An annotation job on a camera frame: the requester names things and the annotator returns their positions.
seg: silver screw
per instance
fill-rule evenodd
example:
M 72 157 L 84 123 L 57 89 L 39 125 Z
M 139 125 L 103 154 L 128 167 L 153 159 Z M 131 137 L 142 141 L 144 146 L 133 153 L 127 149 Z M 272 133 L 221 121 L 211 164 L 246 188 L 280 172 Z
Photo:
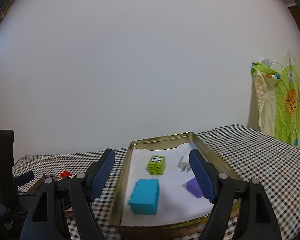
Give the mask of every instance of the silver screw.
M 77 177 L 78 177 L 79 179 L 83 179 L 85 176 L 86 176 L 86 174 L 85 174 L 84 172 L 79 172 L 79 173 L 77 174 Z
M 46 178 L 44 182 L 47 184 L 50 184 L 52 181 L 53 181 L 53 178 L 49 177 L 49 178 Z
M 259 184 L 259 182 L 260 182 L 257 178 L 253 178 L 251 181 L 255 185 Z
M 221 179 L 226 179 L 226 178 L 228 178 L 228 175 L 226 173 L 224 173 L 224 172 L 221 172 L 221 173 L 219 173 L 219 177 Z

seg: basketball print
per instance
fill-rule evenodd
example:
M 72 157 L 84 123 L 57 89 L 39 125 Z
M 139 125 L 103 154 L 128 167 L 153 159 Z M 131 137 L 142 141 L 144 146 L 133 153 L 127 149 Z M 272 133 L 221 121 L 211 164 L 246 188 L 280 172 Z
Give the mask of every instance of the basketball print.
M 284 102 L 286 110 L 291 117 L 296 115 L 297 110 L 297 91 L 295 89 L 290 89 L 286 95 L 286 100 Z
M 155 157 L 151 158 L 151 161 L 152 161 L 153 163 L 158 163 L 158 162 L 162 161 L 162 157 L 160 157 L 160 156 L 155 156 Z

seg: purple block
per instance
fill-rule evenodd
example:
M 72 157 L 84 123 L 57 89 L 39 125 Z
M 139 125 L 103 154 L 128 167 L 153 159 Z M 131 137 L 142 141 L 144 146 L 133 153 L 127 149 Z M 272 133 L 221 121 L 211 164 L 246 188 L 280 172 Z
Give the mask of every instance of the purple block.
M 201 198 L 203 196 L 196 178 L 193 178 L 187 182 L 187 190 L 197 198 Z

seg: checkered tablecloth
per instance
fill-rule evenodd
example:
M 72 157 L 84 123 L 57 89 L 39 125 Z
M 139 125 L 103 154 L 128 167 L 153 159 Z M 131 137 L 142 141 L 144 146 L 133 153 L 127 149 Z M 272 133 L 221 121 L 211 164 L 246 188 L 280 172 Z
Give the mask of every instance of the checkered tablecloth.
M 293 239 L 300 230 L 300 150 L 245 126 L 234 124 L 197 134 L 243 180 L 257 177 L 262 182 L 277 216 L 283 240 Z M 115 150 L 114 168 L 101 197 L 92 204 L 100 228 L 107 239 L 117 240 L 120 235 L 108 222 L 111 202 L 120 170 L 128 148 Z M 27 155 L 18 160 L 14 175 L 33 171 L 35 180 L 42 174 L 58 175 L 64 170 L 75 174 L 85 171 L 103 152 L 69 155 Z M 19 188 L 27 191 L 34 181 Z M 230 220 L 225 234 L 231 239 L 236 219 Z M 75 221 L 68 220 L 72 239 L 79 239 Z M 197 239 L 199 234 L 183 237 Z

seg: soccer ball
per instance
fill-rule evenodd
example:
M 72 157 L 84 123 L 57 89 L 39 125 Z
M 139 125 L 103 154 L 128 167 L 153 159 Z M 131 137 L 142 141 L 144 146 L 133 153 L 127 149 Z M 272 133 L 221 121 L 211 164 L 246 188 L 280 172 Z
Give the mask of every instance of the soccer ball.
M 153 163 L 158 163 L 158 162 L 162 161 L 162 157 L 160 157 L 160 156 L 155 156 L 155 157 L 151 158 L 151 161 L 152 161 Z

